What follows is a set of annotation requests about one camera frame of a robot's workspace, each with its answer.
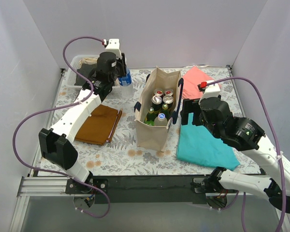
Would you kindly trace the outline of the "Pocari Sweat bottle blue label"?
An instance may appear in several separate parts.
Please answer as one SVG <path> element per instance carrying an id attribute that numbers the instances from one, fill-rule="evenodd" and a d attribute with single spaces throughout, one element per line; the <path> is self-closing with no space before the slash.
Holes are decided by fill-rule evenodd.
<path id="1" fill-rule="evenodd" d="M 127 68 L 126 71 L 126 76 L 119 77 L 118 81 L 123 98 L 130 98 L 133 96 L 133 83 L 130 70 Z"/>

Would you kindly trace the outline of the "Pocari Sweat bottle cloudy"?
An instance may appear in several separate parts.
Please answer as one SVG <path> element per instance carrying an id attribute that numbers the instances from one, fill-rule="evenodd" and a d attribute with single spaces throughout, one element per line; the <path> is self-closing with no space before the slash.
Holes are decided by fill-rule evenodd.
<path id="1" fill-rule="evenodd" d="M 154 126 L 167 126 L 168 120 L 164 113 L 159 113 L 154 120 Z"/>

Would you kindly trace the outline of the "beige canvas tote bag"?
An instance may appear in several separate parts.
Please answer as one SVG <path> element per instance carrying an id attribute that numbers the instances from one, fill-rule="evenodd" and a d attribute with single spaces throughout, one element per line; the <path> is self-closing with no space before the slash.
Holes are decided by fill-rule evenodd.
<path id="1" fill-rule="evenodd" d="M 172 124 L 177 122 L 183 93 L 183 85 L 184 80 L 181 77 L 180 71 L 165 72 L 156 67 L 148 76 L 141 96 L 134 106 L 138 146 L 156 151 L 165 150 L 169 128 Z M 171 118 L 165 126 L 151 126 L 144 123 L 148 109 L 152 105 L 151 99 L 154 96 L 154 90 L 157 88 L 170 88 L 174 91 L 174 103 L 171 106 Z"/>

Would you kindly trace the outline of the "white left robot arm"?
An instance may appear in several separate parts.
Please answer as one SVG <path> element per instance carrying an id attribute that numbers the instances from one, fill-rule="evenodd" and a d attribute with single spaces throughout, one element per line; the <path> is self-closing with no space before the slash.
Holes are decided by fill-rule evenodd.
<path id="1" fill-rule="evenodd" d="M 111 140 L 121 111 L 102 105 L 117 78 L 126 76 L 125 55 L 121 52 L 100 53 L 97 66 L 87 79 L 74 106 L 49 129 L 41 129 L 39 143 L 42 157 L 77 180 L 82 193 L 93 189 L 92 173 L 78 160 L 74 140 L 103 145 Z"/>

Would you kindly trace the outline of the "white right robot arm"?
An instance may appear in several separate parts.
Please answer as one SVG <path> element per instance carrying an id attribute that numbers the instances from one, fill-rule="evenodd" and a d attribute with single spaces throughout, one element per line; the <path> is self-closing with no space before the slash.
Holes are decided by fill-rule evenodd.
<path id="1" fill-rule="evenodd" d="M 268 175 L 267 178 L 250 176 L 218 166 L 202 182 L 194 185 L 198 191 L 243 191 L 264 198 L 282 210 L 282 190 L 285 190 L 286 213 L 290 214 L 290 161 L 281 158 L 285 177 L 281 179 L 275 146 L 256 122 L 234 116 L 228 103 L 220 97 L 184 99 L 180 114 L 182 125 L 188 124 L 189 114 L 193 114 L 193 125 L 204 126 L 213 137 L 254 160 Z"/>

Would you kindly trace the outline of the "beige crumpled cloth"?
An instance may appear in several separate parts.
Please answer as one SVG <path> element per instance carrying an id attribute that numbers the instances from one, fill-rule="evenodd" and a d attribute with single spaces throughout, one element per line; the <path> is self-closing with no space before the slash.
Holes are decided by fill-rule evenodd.
<path id="1" fill-rule="evenodd" d="M 79 61 L 79 65 L 82 66 L 83 64 L 87 65 L 95 65 L 97 64 L 98 57 L 83 57 Z"/>

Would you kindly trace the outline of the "dark grey dotted cloth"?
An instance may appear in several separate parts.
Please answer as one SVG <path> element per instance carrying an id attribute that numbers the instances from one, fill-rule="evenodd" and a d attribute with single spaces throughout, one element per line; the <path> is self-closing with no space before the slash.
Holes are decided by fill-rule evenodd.
<path id="1" fill-rule="evenodd" d="M 96 68 L 97 64 L 82 64 L 81 67 L 77 69 L 77 72 L 89 79 L 95 73 Z M 74 86 L 82 86 L 85 83 L 86 81 L 77 74 Z"/>

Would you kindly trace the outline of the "teal folded cloth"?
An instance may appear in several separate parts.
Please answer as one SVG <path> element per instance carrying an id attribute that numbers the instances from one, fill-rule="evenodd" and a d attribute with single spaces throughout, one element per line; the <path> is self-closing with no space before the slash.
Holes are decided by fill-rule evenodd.
<path id="1" fill-rule="evenodd" d="M 193 113 L 188 117 L 188 124 L 180 127 L 177 159 L 202 167 L 235 170 L 240 162 L 233 149 L 214 138 L 204 126 L 193 125 Z"/>

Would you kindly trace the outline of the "white plastic basket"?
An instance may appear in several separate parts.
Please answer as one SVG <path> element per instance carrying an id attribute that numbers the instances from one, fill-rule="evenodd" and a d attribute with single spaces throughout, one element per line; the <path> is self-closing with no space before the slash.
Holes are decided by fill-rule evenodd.
<path id="1" fill-rule="evenodd" d="M 93 92 L 96 95 L 106 96 L 112 91 L 112 87 L 114 84 L 99 81 L 98 79 L 95 78 L 96 75 L 95 73 L 89 79 L 87 79 L 86 77 L 78 73 L 76 68 L 70 66 L 70 70 L 72 71 L 72 73 L 80 75 L 86 81 L 86 83 L 82 85 L 83 90 L 86 89 L 90 90 L 91 89 L 90 84 L 92 84 L 94 87 Z"/>

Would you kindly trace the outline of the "pink folded cloth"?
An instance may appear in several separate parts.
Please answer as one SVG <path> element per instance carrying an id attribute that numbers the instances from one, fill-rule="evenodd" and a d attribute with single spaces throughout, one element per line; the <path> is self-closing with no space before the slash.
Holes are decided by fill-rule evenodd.
<path id="1" fill-rule="evenodd" d="M 201 82 L 214 81 L 212 77 L 198 69 L 197 67 L 191 68 L 183 76 L 184 85 L 182 99 L 200 99 L 203 96 L 203 92 L 199 91 L 198 84 Z"/>

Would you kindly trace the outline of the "dark can silver pull-tab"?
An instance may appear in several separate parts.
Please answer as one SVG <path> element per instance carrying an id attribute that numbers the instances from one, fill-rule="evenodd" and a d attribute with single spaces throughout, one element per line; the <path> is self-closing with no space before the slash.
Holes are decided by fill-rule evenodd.
<path id="1" fill-rule="evenodd" d="M 174 102 L 174 98 L 173 98 L 173 96 L 171 96 L 171 95 L 165 95 L 165 96 L 163 97 L 163 102 L 164 102 L 165 104 L 172 105 L 173 102 Z"/>

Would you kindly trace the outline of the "green Perrier bottle far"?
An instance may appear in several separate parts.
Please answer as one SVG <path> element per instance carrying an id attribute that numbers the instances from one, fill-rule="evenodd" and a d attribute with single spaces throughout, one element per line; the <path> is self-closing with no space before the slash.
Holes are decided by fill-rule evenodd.
<path id="1" fill-rule="evenodd" d="M 165 115 L 165 118 L 166 118 L 167 120 L 169 120 L 169 118 L 170 118 L 170 111 L 169 111 L 169 106 L 168 106 L 168 104 L 164 103 L 164 104 L 162 105 L 162 108 L 161 108 L 160 113 L 163 113 L 163 114 Z"/>

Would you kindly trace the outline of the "green perrier bottle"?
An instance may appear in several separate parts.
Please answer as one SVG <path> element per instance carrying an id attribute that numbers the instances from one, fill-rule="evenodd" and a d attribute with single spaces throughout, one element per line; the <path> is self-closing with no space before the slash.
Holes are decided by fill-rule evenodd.
<path id="1" fill-rule="evenodd" d="M 145 117 L 145 124 L 154 126 L 154 120 L 155 120 L 155 111 L 153 107 L 149 107 L 146 117 Z"/>
<path id="2" fill-rule="evenodd" d="M 162 108 L 161 108 L 160 113 L 163 113 L 163 114 L 165 115 L 165 118 L 166 118 L 167 120 L 169 120 L 169 118 L 170 118 L 170 111 L 169 111 L 169 106 L 168 106 L 168 104 L 164 103 L 164 104 L 162 105 Z"/>

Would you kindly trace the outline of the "red tab can right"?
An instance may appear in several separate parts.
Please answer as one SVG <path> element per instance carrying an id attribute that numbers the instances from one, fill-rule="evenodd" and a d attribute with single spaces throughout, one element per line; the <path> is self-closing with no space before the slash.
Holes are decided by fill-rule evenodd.
<path id="1" fill-rule="evenodd" d="M 164 95 L 165 96 L 173 96 L 174 95 L 174 90 L 171 88 L 167 88 L 164 90 Z"/>

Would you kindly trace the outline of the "dark can dented lid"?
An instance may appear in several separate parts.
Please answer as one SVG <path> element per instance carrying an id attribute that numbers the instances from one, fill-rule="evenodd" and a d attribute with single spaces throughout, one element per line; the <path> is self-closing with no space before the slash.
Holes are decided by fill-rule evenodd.
<path id="1" fill-rule="evenodd" d="M 162 106 L 162 98 L 158 95 L 154 95 L 151 98 L 152 101 L 152 107 L 154 108 L 155 111 L 159 110 Z"/>

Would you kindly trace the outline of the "brown folded cloth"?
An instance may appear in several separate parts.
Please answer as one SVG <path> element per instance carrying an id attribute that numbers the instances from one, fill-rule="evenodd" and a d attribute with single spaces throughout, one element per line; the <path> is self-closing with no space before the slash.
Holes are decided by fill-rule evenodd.
<path id="1" fill-rule="evenodd" d="M 122 116 L 122 110 L 99 105 L 79 129 L 75 140 L 93 145 L 110 143 Z"/>

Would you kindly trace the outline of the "green Perrier bottle near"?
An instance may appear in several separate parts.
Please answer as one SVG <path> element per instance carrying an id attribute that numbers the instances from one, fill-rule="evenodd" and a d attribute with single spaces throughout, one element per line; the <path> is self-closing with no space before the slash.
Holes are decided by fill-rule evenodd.
<path id="1" fill-rule="evenodd" d="M 146 117 L 145 117 L 145 124 L 154 126 L 154 120 L 155 120 L 155 111 L 153 107 L 149 107 Z"/>

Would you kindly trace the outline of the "floral patterned table mat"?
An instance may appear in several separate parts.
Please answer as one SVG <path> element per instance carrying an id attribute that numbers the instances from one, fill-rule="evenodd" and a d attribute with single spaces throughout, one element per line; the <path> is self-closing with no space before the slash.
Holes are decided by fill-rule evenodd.
<path id="1" fill-rule="evenodd" d="M 229 77 L 227 68 L 198 67 L 215 80 Z M 116 127 L 110 143 L 103 146 L 90 145 L 74 141 L 80 163 L 94 175 L 182 175 L 210 174 L 212 168 L 202 167 L 177 160 L 176 152 L 180 134 L 180 119 L 171 125 L 168 133 L 165 152 L 159 152 L 137 146 L 135 114 L 133 107 L 145 86 L 145 80 L 153 69 L 132 69 L 133 93 L 131 101 L 121 98 L 120 88 L 113 91 L 102 102 L 103 105 L 122 111 L 121 119 Z M 80 88 L 72 85 L 70 77 L 65 73 L 56 107 L 72 103 Z M 220 83 L 221 94 L 227 101 L 235 116 L 242 116 L 237 94 L 231 81 Z M 235 169 L 242 174 L 260 174 L 259 166 L 250 158 L 234 150 L 240 165 Z"/>

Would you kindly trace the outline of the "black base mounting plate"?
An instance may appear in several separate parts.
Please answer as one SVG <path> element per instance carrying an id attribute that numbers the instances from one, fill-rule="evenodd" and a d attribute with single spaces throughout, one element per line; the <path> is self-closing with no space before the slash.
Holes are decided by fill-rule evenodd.
<path id="1" fill-rule="evenodd" d="M 205 204 L 205 193 L 196 192 L 201 175 L 95 176 L 93 186 L 101 189 L 111 203 L 193 203 Z"/>

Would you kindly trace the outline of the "aluminium frame rail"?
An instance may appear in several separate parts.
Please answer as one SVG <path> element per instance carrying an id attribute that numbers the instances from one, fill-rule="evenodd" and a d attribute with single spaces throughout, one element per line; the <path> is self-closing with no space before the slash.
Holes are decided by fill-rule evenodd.
<path id="1" fill-rule="evenodd" d="M 9 228 L 11 232 L 46 232 L 60 228 L 60 216 L 71 216 L 73 196 L 65 177 L 23 177 Z"/>

